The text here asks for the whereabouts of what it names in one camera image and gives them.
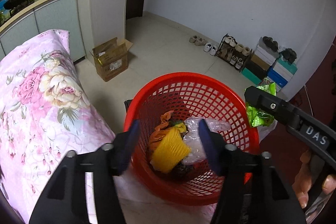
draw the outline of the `silver bolt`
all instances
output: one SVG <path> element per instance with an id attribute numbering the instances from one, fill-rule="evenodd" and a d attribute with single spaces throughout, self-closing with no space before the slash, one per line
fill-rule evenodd
<path id="1" fill-rule="evenodd" d="M 76 156 L 76 151 L 75 150 L 68 151 L 68 153 L 67 153 L 67 157 L 68 158 L 72 158 L 74 156 Z"/>
<path id="2" fill-rule="evenodd" d="M 237 147 L 234 144 L 226 144 L 225 148 L 230 151 L 235 151 L 237 150 Z"/>
<path id="3" fill-rule="evenodd" d="M 113 148 L 113 144 L 111 144 L 111 143 L 106 143 L 106 144 L 104 144 L 101 148 L 102 148 L 102 150 L 104 150 L 104 151 L 111 150 L 111 149 Z"/>
<path id="4" fill-rule="evenodd" d="M 270 159 L 272 157 L 272 154 L 270 152 L 263 152 L 261 153 L 261 155 L 265 158 L 265 159 Z"/>

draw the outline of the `countertop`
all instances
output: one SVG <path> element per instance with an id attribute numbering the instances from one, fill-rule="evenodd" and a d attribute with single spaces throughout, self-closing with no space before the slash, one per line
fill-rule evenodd
<path id="1" fill-rule="evenodd" d="M 12 23 L 14 23 L 19 17 L 21 17 L 22 15 L 24 15 L 25 13 L 33 10 L 35 7 L 40 6 L 41 4 L 47 2 L 49 0 L 37 0 L 35 1 L 33 4 L 29 5 L 28 7 L 22 9 L 21 11 L 19 11 L 16 15 L 14 15 L 13 17 L 11 17 L 5 24 L 3 24 L 0 27 L 0 33 L 6 29 L 8 26 L 10 26 Z"/>

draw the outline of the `basket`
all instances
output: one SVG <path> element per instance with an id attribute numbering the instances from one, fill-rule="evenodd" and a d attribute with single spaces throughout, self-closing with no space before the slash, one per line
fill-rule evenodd
<path id="1" fill-rule="evenodd" d="M 156 196 L 174 203 L 204 206 L 216 203 L 223 177 L 214 174 L 203 161 L 194 165 L 182 180 L 163 177 L 148 163 L 146 152 L 150 134 L 160 124 L 160 115 L 174 110 L 174 119 L 190 116 L 225 119 L 231 130 L 220 132 L 227 143 L 243 151 L 259 153 L 256 128 L 250 128 L 246 108 L 240 97 L 223 83 L 197 73 L 177 72 L 161 76 L 145 85 L 133 99 L 126 115 L 124 131 L 134 119 L 140 120 L 139 142 L 132 155 L 133 171 Z M 245 175 L 245 182 L 251 174 Z"/>

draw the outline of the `green plastic packaging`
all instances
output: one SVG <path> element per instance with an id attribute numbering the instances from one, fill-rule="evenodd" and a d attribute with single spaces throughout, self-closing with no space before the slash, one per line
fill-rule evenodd
<path id="1" fill-rule="evenodd" d="M 266 82 L 262 82 L 258 89 L 266 91 L 274 96 L 277 95 L 276 85 L 275 83 L 266 84 Z M 270 126 L 274 121 L 274 117 L 260 109 L 250 106 L 246 103 L 246 114 L 250 123 L 250 127 L 258 127 L 258 126 Z"/>

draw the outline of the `cabinet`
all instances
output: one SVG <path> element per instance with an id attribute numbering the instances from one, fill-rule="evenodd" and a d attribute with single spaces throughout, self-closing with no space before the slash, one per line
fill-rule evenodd
<path id="1" fill-rule="evenodd" d="M 36 8 L 35 18 L 40 33 L 50 29 L 69 31 L 70 56 L 73 61 L 85 56 L 77 0 L 53 0 Z"/>
<path id="2" fill-rule="evenodd" d="M 14 48 L 22 45 L 25 41 L 39 34 L 34 12 L 30 12 L 18 19 L 13 25 L 0 35 L 0 41 L 4 53 L 9 54 Z"/>

